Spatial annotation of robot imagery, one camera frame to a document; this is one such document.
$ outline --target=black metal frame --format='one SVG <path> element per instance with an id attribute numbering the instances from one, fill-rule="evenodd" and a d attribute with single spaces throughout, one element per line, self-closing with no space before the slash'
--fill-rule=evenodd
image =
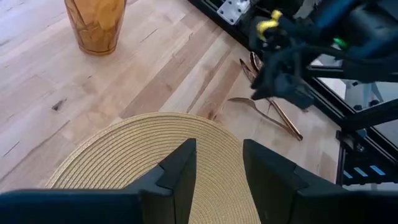
<path id="1" fill-rule="evenodd" d="M 221 0 L 189 0 L 201 12 L 223 28 L 229 35 L 239 43 L 249 48 L 247 28 L 238 23 L 229 25 L 216 13 L 217 6 L 212 1 Z M 398 182 L 398 147 L 386 139 L 374 125 L 398 119 L 398 100 L 393 100 L 372 107 L 362 112 L 355 112 L 336 93 L 329 89 L 316 77 L 344 78 L 343 71 L 336 67 L 311 66 L 303 75 L 303 79 L 311 86 L 315 96 L 314 105 L 325 113 L 342 129 L 339 133 L 341 149 L 338 164 L 338 175 L 336 183 L 339 185 Z M 366 128 L 366 137 L 362 137 L 355 130 Z M 346 144 L 343 139 L 350 139 L 352 144 Z M 345 178 L 344 170 L 354 167 L 366 167 L 370 164 L 382 167 L 386 175 L 370 175 L 370 178 L 354 177 Z"/>

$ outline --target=round straw placemat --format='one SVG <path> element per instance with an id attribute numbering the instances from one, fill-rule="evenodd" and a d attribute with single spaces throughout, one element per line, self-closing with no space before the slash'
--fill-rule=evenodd
<path id="1" fill-rule="evenodd" d="M 190 223 L 260 223 L 246 182 L 242 143 L 220 125 L 189 114 L 143 114 L 110 126 L 71 153 L 47 187 L 123 188 L 187 138 L 197 139 Z"/>

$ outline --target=wood grain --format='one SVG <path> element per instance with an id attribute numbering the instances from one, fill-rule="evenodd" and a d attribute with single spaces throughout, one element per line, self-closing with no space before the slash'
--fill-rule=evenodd
<path id="1" fill-rule="evenodd" d="M 338 126 L 276 99 L 298 142 L 227 101 L 252 94 L 239 64 L 249 52 L 186 0 L 128 0 L 118 47 L 105 57 L 79 50 L 62 1 L 2 0 L 0 27 L 0 191 L 43 187 L 94 133 L 151 111 L 213 119 L 334 181 Z M 256 106 L 282 122 L 267 102 Z"/>

